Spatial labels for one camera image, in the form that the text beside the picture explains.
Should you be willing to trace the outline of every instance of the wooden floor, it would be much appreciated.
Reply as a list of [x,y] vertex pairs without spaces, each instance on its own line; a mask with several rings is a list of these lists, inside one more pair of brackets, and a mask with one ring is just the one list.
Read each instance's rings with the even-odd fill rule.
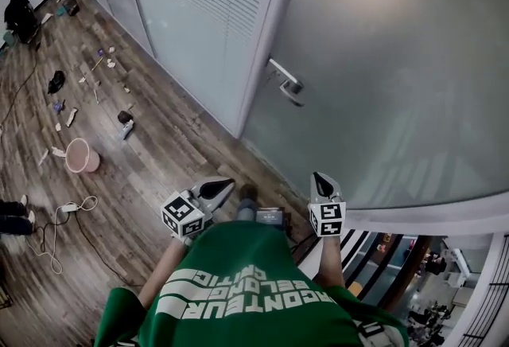
[[[0,58],[1,120],[37,56],[35,73],[4,125],[0,198],[17,200],[27,193],[40,225],[53,219],[57,206],[97,196],[97,209],[80,212],[84,231],[112,267],[139,284],[169,242],[169,231],[158,215],[160,203],[200,177],[233,177],[237,187],[254,182],[260,187],[262,205],[291,211],[293,237],[307,236],[304,202],[222,130],[95,1],[78,1],[81,10],[75,17],[55,16],[43,25],[38,53],[16,45]],[[50,0],[38,13],[55,13],[57,7],[56,0]],[[117,49],[111,54],[116,67],[108,68],[104,60],[92,72],[97,50],[107,51],[111,45]],[[56,70],[64,71],[67,80],[50,96],[48,82]],[[83,76],[86,82],[78,83]],[[99,105],[93,93],[97,80]],[[57,99],[65,99],[67,107],[60,115],[52,110]],[[136,125],[123,142],[116,118],[130,103]],[[79,111],[67,128],[64,124],[73,107]],[[58,122],[61,132],[55,130]],[[72,174],[64,159],[51,154],[37,165],[46,148],[65,149],[77,137],[88,140],[101,155],[96,173]],[[217,221],[230,220],[237,203],[235,193],[216,213]],[[51,249],[51,229],[48,234]],[[29,240],[35,244],[40,238]],[[2,236],[0,263],[14,304],[0,310],[0,345],[90,345],[108,292],[122,283],[101,263],[74,216],[58,228],[56,246],[62,275],[52,273],[47,256],[33,254],[25,237]]]

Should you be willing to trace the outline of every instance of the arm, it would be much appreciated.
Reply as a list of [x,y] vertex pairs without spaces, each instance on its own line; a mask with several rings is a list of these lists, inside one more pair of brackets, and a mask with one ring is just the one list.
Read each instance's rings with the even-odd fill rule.
[[181,262],[185,255],[186,246],[179,240],[172,238],[165,253],[157,263],[149,280],[146,281],[138,299],[145,309],[152,306],[157,294],[161,291],[170,275]]
[[341,242],[339,236],[328,236],[324,238],[320,268],[315,278],[315,282],[323,288],[345,288],[340,246]]

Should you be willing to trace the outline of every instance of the power strip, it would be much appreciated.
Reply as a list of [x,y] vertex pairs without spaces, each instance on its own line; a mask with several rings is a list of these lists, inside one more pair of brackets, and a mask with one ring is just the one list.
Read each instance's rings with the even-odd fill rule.
[[73,212],[73,211],[78,211],[78,205],[77,204],[66,204],[66,205],[62,205],[62,207],[60,208],[60,211],[61,212]]

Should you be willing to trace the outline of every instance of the shoe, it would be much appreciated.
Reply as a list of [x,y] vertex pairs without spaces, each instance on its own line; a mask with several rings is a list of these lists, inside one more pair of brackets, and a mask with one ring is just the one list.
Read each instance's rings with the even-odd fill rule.
[[23,194],[19,202],[23,204],[23,207],[26,207],[26,205],[29,203],[28,196],[26,194]]
[[35,227],[35,213],[32,210],[30,210],[29,212],[29,221]]
[[258,187],[249,183],[243,185],[240,188],[239,197],[241,201],[248,198],[256,202],[258,200]]

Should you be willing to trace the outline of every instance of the jeans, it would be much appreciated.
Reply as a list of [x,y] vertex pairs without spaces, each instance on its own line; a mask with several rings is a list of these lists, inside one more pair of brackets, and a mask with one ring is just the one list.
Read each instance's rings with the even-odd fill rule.
[[254,201],[249,198],[244,198],[240,201],[235,219],[241,221],[255,221],[257,209],[258,207]]
[[33,227],[25,215],[26,210],[22,203],[0,200],[0,233],[29,236]]

